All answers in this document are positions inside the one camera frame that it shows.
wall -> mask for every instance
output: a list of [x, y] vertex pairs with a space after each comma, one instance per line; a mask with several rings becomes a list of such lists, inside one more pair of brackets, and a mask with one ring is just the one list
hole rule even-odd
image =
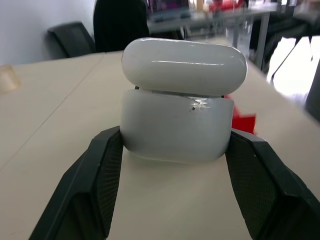
[[96, 0], [0, 0], [0, 65], [63, 58], [47, 29], [81, 21], [93, 34]]

